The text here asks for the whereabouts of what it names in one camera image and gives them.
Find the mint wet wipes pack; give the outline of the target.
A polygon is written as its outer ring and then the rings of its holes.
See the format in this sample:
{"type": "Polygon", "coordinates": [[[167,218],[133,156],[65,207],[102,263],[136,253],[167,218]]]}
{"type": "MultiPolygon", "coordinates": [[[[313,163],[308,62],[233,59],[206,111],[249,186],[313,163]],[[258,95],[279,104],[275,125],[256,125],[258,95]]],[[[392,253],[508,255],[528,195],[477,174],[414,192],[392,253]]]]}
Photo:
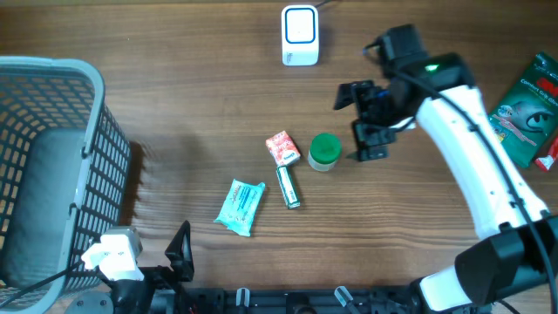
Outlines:
{"type": "Polygon", "coordinates": [[[233,180],[215,223],[220,223],[239,236],[251,237],[251,229],[266,185],[233,180]]]}

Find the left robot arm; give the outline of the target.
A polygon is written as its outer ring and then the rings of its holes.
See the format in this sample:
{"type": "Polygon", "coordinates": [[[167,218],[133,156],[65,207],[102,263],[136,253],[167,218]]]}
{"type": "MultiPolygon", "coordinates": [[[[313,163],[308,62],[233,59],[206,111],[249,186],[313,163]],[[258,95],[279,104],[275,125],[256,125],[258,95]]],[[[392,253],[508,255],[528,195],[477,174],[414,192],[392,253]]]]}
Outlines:
{"type": "Polygon", "coordinates": [[[131,226],[112,227],[81,257],[88,270],[110,288],[87,292],[66,309],[68,313],[197,313],[200,307],[183,284],[194,278],[188,221],[180,225],[165,250],[168,266],[140,267],[142,244],[131,226]]]}

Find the green glove package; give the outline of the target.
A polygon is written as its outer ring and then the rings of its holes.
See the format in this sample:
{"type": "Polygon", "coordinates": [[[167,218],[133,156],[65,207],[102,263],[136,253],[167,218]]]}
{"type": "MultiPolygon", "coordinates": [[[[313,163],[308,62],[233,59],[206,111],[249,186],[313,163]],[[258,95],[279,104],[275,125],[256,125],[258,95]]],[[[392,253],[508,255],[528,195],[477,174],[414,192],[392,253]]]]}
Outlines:
{"type": "Polygon", "coordinates": [[[529,167],[557,128],[557,61],[536,54],[488,120],[510,159],[529,167]]]}

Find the green lidded jar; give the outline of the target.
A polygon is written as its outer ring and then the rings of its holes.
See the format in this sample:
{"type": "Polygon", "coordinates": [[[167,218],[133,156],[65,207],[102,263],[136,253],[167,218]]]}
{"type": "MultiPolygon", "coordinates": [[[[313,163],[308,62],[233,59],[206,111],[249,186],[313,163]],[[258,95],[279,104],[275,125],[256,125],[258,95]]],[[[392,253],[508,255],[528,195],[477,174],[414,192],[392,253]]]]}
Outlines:
{"type": "Polygon", "coordinates": [[[320,133],[310,143],[308,163],[319,172],[330,171],[342,152],[340,139],[332,133],[320,133]]]}

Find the red patterned small box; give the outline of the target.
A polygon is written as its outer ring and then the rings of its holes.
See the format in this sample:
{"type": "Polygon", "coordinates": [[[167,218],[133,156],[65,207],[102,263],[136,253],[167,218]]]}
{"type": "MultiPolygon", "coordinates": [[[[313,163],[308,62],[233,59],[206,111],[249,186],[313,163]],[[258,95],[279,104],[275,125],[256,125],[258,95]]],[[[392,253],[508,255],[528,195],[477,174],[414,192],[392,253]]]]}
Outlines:
{"type": "Polygon", "coordinates": [[[291,165],[301,157],[295,142],[286,131],[266,139],[265,145],[278,167],[291,165]]]}

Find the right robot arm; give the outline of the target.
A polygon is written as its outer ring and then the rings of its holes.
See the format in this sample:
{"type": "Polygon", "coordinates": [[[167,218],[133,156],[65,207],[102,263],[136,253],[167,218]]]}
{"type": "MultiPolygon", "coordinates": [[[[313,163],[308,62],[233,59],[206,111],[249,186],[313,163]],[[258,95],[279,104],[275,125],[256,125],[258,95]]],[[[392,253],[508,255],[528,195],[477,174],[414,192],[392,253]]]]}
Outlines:
{"type": "Polygon", "coordinates": [[[557,291],[557,218],[498,142],[480,89],[455,53],[430,56],[411,24],[364,47],[389,80],[339,86],[335,108],[355,106],[352,158],[382,159],[397,135],[420,126],[443,155],[469,207],[478,242],[452,265],[406,286],[371,290],[376,313],[488,313],[547,285],[557,291]]]}

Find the green white small tube box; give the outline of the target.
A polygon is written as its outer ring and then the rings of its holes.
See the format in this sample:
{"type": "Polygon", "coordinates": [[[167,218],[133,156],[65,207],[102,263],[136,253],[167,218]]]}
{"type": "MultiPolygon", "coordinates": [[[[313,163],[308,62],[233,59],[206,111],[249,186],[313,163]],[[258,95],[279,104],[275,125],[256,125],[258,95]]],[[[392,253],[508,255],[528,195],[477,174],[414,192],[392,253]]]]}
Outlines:
{"type": "Polygon", "coordinates": [[[296,192],[294,181],[289,173],[287,166],[280,166],[276,169],[276,176],[282,191],[282,196],[287,209],[299,208],[300,198],[296,192]]]}

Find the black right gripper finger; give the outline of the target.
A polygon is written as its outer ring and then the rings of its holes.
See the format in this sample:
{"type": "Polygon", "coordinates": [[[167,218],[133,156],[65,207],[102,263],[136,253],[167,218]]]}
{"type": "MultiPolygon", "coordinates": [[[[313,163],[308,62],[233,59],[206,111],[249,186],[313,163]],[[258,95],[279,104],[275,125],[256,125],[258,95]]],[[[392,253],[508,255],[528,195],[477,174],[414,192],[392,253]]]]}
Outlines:
{"type": "Polygon", "coordinates": [[[341,110],[355,103],[354,89],[356,82],[341,84],[337,89],[337,96],[334,102],[334,110],[341,110]]]}
{"type": "Polygon", "coordinates": [[[356,160],[358,162],[365,162],[371,160],[380,160],[387,158],[389,152],[387,146],[367,147],[365,149],[358,149],[356,152],[350,153],[346,156],[349,160],[356,160]]]}

